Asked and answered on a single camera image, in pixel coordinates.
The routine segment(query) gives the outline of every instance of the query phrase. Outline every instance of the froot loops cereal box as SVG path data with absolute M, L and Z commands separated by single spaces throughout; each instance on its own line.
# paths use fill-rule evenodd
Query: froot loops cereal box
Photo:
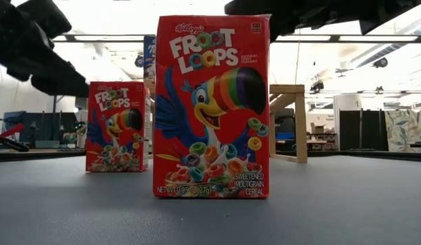
M 268 18 L 163 16 L 156 38 L 154 195 L 268 197 Z
M 86 171 L 148 168 L 150 91 L 143 82 L 91 82 Z

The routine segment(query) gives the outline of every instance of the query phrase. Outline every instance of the wooden leg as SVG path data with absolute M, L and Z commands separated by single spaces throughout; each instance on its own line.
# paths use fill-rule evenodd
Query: wooden leg
M 305 122 L 305 99 L 303 93 L 297 93 L 295 95 L 294 109 L 298 162 L 307 163 L 307 126 Z
M 275 150 L 275 114 L 270 113 L 269 115 L 269 154 L 273 155 L 276 153 Z

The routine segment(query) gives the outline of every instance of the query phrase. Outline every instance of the floral curtain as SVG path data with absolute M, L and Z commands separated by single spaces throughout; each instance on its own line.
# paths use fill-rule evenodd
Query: floral curtain
M 385 111 L 388 150 L 391 152 L 421 152 L 410 144 L 421 142 L 421 112 Z

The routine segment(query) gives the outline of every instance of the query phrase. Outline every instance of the toucan wing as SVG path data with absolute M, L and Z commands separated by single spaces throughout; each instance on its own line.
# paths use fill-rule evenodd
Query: toucan wing
M 105 147 L 110 143 L 105 140 L 103 128 L 98 122 L 99 119 L 97 118 L 97 113 L 95 110 L 92 110 L 92 122 L 88 122 L 86 139 L 88 139 L 93 144 L 98 144 L 101 147 Z
M 162 131 L 166 139 L 178 138 L 185 147 L 195 142 L 207 143 L 207 134 L 204 137 L 196 136 L 189 124 L 186 108 L 178 97 L 172 80 L 173 68 L 165 73 L 165 89 L 169 95 L 156 96 L 156 129 Z

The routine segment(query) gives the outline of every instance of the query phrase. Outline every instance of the table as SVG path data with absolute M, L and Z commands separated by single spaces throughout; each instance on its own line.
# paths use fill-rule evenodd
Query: table
M 421 244 L 421 163 L 271 160 L 266 200 L 158 199 L 152 171 L 0 163 L 0 245 Z

